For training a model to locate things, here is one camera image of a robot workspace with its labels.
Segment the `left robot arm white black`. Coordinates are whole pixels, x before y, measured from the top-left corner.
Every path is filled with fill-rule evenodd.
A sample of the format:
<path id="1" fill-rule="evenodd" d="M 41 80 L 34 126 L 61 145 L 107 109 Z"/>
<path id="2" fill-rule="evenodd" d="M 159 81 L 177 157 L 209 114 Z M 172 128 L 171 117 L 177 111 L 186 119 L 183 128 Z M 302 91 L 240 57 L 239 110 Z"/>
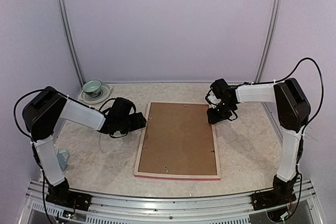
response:
<path id="1" fill-rule="evenodd" d="M 97 110 L 64 95 L 53 87 L 36 90 L 37 94 L 23 109 L 23 119 L 49 184 L 53 197 L 66 206 L 73 193 L 60 185 L 66 179 L 54 150 L 54 128 L 59 120 L 85 126 L 102 134 L 122 136 L 146 126 L 146 118 L 128 99 L 117 97 L 111 107 Z"/>

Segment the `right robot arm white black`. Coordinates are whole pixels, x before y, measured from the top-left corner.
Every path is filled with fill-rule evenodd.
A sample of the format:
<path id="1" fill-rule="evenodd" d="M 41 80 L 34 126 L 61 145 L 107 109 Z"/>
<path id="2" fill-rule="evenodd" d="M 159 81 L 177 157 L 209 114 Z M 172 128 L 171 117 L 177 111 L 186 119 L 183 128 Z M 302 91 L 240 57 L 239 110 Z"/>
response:
<path id="1" fill-rule="evenodd" d="M 231 86 L 224 79 L 214 81 L 205 96 L 209 124 L 237 119 L 239 103 L 274 103 L 282 130 L 282 151 L 277 178 L 283 182 L 297 174 L 303 152 L 303 132 L 309 121 L 310 104 L 295 78 L 262 84 Z"/>

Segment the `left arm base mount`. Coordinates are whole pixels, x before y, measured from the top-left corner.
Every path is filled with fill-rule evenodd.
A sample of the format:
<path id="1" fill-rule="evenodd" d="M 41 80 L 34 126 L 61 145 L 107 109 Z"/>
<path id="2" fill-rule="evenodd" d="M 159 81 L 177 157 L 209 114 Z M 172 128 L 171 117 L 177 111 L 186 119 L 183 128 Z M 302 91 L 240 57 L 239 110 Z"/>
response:
<path id="1" fill-rule="evenodd" d="M 88 211 L 92 196 L 70 190 L 67 179 L 59 185 L 48 185 L 46 201 L 55 205 L 71 208 L 73 210 Z"/>

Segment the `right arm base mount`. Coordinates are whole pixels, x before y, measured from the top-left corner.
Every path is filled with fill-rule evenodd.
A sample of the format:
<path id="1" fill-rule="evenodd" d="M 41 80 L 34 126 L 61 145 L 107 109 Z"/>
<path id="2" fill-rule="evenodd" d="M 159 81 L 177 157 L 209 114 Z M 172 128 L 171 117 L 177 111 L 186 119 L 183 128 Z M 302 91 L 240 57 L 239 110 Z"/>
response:
<path id="1" fill-rule="evenodd" d="M 299 174 L 295 174 L 292 180 L 285 182 L 275 175 L 272 189 L 252 194 L 251 200 L 254 211 L 294 202 L 297 197 L 293 187 L 298 177 Z"/>

